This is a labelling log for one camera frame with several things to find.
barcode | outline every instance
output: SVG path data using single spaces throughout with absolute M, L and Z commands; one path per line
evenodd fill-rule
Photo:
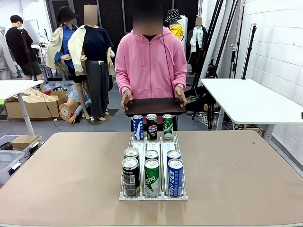
M 129 181 L 130 181 L 130 183 L 135 183 L 135 181 L 134 181 L 134 175 L 130 175 L 129 176 Z

white rack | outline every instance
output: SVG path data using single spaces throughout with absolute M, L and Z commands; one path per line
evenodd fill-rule
M 182 192 L 181 196 L 177 198 L 172 198 L 168 196 L 168 183 L 167 183 L 167 152 L 169 150 L 180 150 L 177 135 L 174 135 L 171 140 L 163 140 L 162 133 L 158 133 L 159 137 L 157 140 L 147 140 L 145 136 L 143 140 L 136 140 L 133 136 L 130 137 L 129 147 L 137 148 L 139 150 L 139 160 L 140 160 L 140 194 L 135 198 L 128 198 L 125 194 L 123 173 L 121 175 L 121 188 L 119 200 L 137 201 L 137 200 L 188 200 L 187 191 L 185 188 L 185 175 L 183 171 L 183 181 L 182 181 Z M 159 154 L 159 192 L 160 195 L 155 198 L 146 197 L 145 193 L 145 175 L 144 175 L 144 161 L 145 152 L 147 150 L 156 150 Z

person's hand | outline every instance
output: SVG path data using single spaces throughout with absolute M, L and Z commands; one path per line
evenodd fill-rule
M 86 61 L 87 57 L 83 54 L 83 55 L 81 55 L 80 59 L 81 59 L 81 61 Z
M 76 117 L 77 117 L 77 115 L 74 113 L 73 116 L 71 116 L 71 117 L 68 119 L 68 124 L 75 124 L 75 122 L 76 122 Z
M 122 101 L 121 101 L 121 106 L 122 106 L 123 109 L 127 110 L 126 104 L 128 103 L 129 100 L 133 99 L 132 93 L 128 89 L 128 90 L 125 90 L 125 92 L 123 92 L 122 96 L 123 97 L 122 97 Z
M 183 89 L 179 86 L 176 86 L 175 88 L 175 97 L 177 97 L 181 101 L 180 106 L 183 108 L 186 105 L 186 98 Z
M 71 56 L 69 54 L 62 55 L 61 60 L 71 60 Z

pink hoodie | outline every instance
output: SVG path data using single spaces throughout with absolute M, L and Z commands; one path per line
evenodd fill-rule
M 182 42 L 164 27 L 150 42 L 133 32 L 124 36 L 116 54 L 116 80 L 121 94 L 131 90 L 134 99 L 172 97 L 185 89 L 187 62 Z

table leg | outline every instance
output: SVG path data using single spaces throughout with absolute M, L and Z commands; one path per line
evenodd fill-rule
M 18 100 L 19 100 L 19 103 L 20 103 L 20 106 L 21 106 L 21 110 L 22 110 L 22 113 L 23 113 L 25 124 L 27 124 L 28 133 L 30 135 L 34 136 L 35 133 L 34 133 L 34 130 L 33 130 L 33 126 L 30 122 L 29 116 L 27 114 L 27 109 L 25 108 L 25 104 L 23 102 L 22 95 L 20 93 L 18 94 Z
M 263 136 L 263 139 L 269 143 L 270 139 L 271 139 L 271 135 L 273 134 L 273 130 L 274 130 L 275 125 L 274 124 L 269 124 L 267 125 L 266 129 L 265 129 L 265 133 Z
M 220 113 L 219 113 L 217 131 L 222 129 L 223 117 L 224 117 L 224 109 L 221 107 Z

